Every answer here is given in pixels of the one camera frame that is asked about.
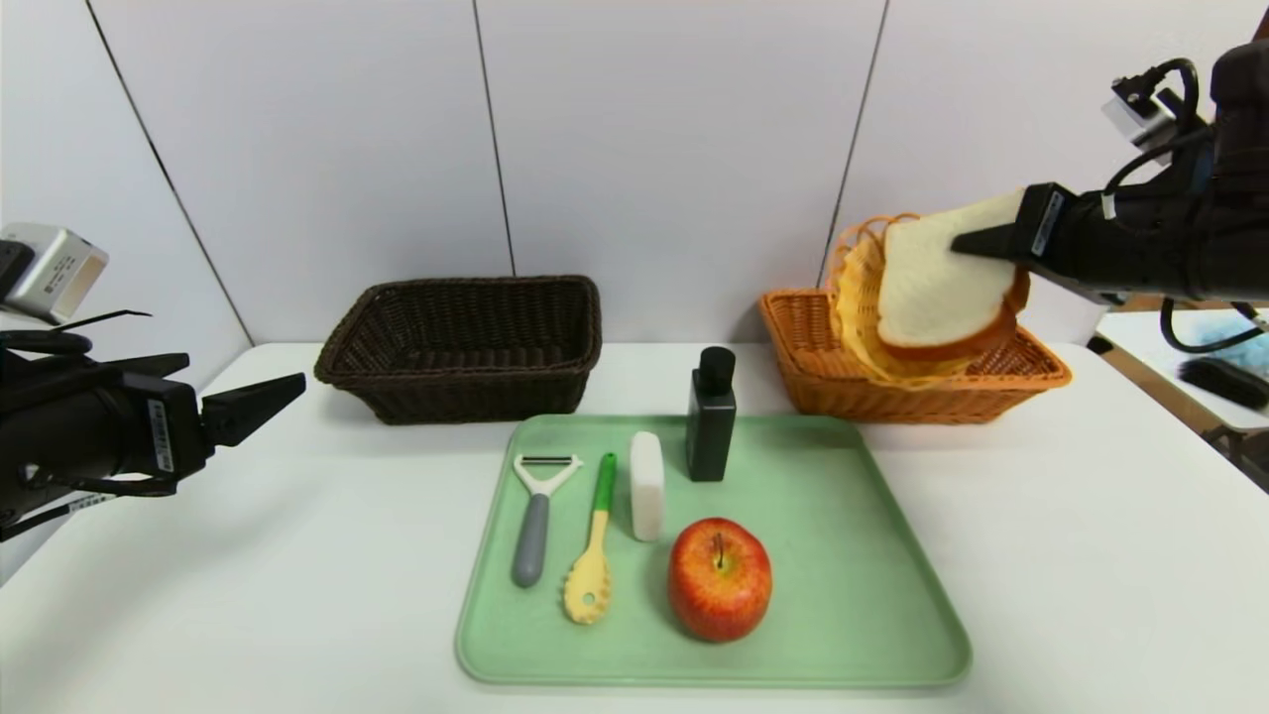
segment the black bottle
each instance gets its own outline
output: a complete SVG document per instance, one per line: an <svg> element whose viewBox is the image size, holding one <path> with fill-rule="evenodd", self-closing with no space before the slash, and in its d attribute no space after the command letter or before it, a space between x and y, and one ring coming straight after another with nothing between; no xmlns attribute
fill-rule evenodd
<svg viewBox="0 0 1269 714"><path fill-rule="evenodd" d="M694 482L721 482L727 471L731 429L736 425L736 396L731 378L736 354L726 346L707 346L700 368L692 370L692 405L688 407L688 477Z"/></svg>

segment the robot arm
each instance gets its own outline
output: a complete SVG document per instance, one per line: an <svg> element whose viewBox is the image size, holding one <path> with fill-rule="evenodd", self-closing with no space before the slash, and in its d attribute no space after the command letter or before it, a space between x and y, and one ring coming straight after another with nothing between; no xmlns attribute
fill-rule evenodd
<svg viewBox="0 0 1269 714"><path fill-rule="evenodd" d="M1164 90L1156 101L1155 85L1170 70L1190 75L1187 96ZM1091 297L1269 298L1269 41L1216 62L1214 126L1194 114L1197 84L1184 60L1117 80L1113 89L1140 128L1131 138L1145 152L1101 190L1028 186L1015 222L961 235L953 250L1013 260ZM1121 188L1132 170L1169 155L1157 176Z"/></svg>
<svg viewBox="0 0 1269 714"><path fill-rule="evenodd" d="M66 228L6 226L0 298L9 311L57 323L107 260ZM206 397L199 412L194 389L166 379L189 367L189 355L96 363L93 342L67 331L119 313L0 331L0 542L110 498L171 496L217 446L237 446L305 392L305 377L289 375ZM74 492L89 496L32 515Z"/></svg>

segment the bread slice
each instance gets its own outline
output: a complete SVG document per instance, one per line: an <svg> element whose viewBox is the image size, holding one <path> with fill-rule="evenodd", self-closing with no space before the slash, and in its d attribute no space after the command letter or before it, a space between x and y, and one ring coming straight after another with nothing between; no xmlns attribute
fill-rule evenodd
<svg viewBox="0 0 1269 714"><path fill-rule="evenodd" d="M877 303L886 351L900 360L937 363L975 356L1013 337L1030 274L1008 260L953 252L952 240L1011 223L1022 197L1016 190L890 226Z"/></svg>

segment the wicker basket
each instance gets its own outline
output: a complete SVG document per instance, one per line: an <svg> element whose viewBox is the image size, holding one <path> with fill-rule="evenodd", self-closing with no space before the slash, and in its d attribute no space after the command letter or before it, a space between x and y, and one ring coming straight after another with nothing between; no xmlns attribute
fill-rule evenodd
<svg viewBox="0 0 1269 714"><path fill-rule="evenodd" d="M406 280L362 293L313 372L387 425L518 421L576 410L600 342L581 275Z"/></svg>
<svg viewBox="0 0 1269 714"><path fill-rule="evenodd" d="M769 292L760 301L784 389L799 412L855 422L978 425L1037 394L1063 387L1071 373L1027 330L982 355L963 375L926 389L876 382L832 334L829 293Z"/></svg>

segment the white wall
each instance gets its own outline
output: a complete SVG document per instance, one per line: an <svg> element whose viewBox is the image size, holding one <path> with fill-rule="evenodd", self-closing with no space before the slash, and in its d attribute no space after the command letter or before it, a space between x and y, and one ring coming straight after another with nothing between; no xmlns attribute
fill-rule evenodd
<svg viewBox="0 0 1269 714"><path fill-rule="evenodd" d="M99 360L188 351L207 384L249 345L185 223L82 0L5 0L0 213L65 224L110 254L77 316L154 312L85 327ZM5 320L3 326L14 326ZM51 529L0 548L0 582Z"/></svg>
<svg viewBox="0 0 1269 714"><path fill-rule="evenodd" d="M1105 184L1136 155L1101 114L1110 80L1183 56L1206 98L1212 62L1251 39L1264 9L1264 0L891 0L836 231L1030 183ZM1211 103L1200 112L1211 117ZM1036 279L1022 321L1042 337L1082 341L1098 315Z"/></svg>
<svg viewBox="0 0 1269 714"><path fill-rule="evenodd" d="M391 279L510 274L471 0L94 0L256 341Z"/></svg>
<svg viewBox="0 0 1269 714"><path fill-rule="evenodd" d="M480 0L522 274L613 341L761 339L811 287L883 0Z"/></svg>

